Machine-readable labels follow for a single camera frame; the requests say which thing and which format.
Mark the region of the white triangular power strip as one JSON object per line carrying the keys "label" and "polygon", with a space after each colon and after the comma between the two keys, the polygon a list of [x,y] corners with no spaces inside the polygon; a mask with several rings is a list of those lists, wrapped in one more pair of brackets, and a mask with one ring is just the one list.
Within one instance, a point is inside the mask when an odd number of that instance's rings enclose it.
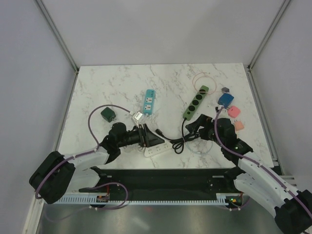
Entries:
{"label": "white triangular power strip", "polygon": [[165,142],[165,143],[162,143],[162,144],[159,144],[156,146],[145,148],[144,156],[145,157],[152,157],[152,156],[161,154],[163,152],[166,152],[167,150],[170,150],[170,149],[172,149],[172,144]]}

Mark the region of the green power strip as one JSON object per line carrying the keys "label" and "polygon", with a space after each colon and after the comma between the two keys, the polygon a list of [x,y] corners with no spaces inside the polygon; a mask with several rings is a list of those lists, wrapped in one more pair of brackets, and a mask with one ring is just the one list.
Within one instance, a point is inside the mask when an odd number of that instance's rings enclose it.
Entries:
{"label": "green power strip", "polygon": [[208,94],[209,88],[205,85],[202,85],[185,110],[185,112],[182,115],[183,119],[186,119],[187,121],[191,120],[194,114],[196,113],[197,109],[199,108],[200,104],[203,102],[204,98]]}

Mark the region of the blue cube adapter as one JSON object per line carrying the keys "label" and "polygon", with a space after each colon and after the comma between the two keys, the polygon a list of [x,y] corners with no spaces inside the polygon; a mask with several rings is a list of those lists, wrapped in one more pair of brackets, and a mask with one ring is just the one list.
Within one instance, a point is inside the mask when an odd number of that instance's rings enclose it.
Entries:
{"label": "blue cube adapter", "polygon": [[229,93],[223,93],[222,96],[218,99],[217,103],[218,105],[221,105],[224,108],[228,108],[233,100],[234,100],[234,96],[232,96]]}

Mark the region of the pink plug adapter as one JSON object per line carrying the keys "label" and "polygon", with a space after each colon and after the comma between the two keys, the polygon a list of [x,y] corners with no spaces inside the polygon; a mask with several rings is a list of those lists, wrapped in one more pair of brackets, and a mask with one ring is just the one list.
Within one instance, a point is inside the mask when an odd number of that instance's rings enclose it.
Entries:
{"label": "pink plug adapter", "polygon": [[241,113],[241,110],[236,107],[236,106],[231,106],[228,110],[227,110],[228,116],[231,118],[236,118],[239,116],[239,114]]}

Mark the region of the salmon pink charger plug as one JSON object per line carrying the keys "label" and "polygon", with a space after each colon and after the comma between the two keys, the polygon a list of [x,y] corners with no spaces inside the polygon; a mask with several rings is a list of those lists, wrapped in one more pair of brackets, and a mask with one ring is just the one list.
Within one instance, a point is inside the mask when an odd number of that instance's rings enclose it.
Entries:
{"label": "salmon pink charger plug", "polygon": [[244,129],[244,124],[241,121],[234,122],[235,131],[241,131]]}

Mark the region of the teal power strip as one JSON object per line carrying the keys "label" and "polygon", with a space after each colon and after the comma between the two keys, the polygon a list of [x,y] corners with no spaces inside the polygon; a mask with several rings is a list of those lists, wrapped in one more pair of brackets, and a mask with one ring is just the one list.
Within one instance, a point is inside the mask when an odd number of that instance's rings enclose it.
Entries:
{"label": "teal power strip", "polygon": [[150,116],[153,113],[154,102],[156,98],[156,92],[153,89],[146,90],[144,104],[143,104],[143,114]]}

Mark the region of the grey usb charger plug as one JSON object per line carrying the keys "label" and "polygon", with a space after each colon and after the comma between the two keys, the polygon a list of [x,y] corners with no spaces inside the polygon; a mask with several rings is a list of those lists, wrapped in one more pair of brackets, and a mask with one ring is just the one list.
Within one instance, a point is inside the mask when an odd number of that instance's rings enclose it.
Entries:
{"label": "grey usb charger plug", "polygon": [[223,88],[221,89],[221,92],[222,92],[222,93],[229,93],[229,92],[230,92],[230,89],[227,88],[227,87],[223,87]]}

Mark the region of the dark green cube adapter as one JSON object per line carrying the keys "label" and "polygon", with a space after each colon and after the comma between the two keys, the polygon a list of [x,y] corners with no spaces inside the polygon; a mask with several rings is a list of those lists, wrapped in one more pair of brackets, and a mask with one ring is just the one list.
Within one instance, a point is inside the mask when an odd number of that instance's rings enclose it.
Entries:
{"label": "dark green cube adapter", "polygon": [[112,122],[116,118],[115,112],[109,107],[105,107],[100,114],[107,122]]}

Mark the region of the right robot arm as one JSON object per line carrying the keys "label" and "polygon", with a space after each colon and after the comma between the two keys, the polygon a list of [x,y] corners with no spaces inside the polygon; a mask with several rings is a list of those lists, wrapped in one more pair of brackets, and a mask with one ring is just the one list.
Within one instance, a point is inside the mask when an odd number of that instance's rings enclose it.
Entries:
{"label": "right robot arm", "polygon": [[304,234],[312,226],[312,194],[288,183],[237,137],[228,118],[201,115],[186,125],[191,134],[213,141],[235,167],[228,171],[223,186],[229,192],[246,194],[272,215],[284,234]]}

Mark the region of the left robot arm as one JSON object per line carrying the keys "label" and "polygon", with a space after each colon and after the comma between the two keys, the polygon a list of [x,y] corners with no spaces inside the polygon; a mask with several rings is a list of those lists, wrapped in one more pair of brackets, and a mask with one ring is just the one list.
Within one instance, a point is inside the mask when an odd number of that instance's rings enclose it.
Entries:
{"label": "left robot arm", "polygon": [[53,204],[66,193],[78,171],[113,162],[125,146],[137,144],[142,148],[151,148],[163,143],[165,140],[146,124],[127,130],[124,123],[117,122],[93,149],[71,155],[51,152],[31,175],[29,184],[35,189],[36,199]]}

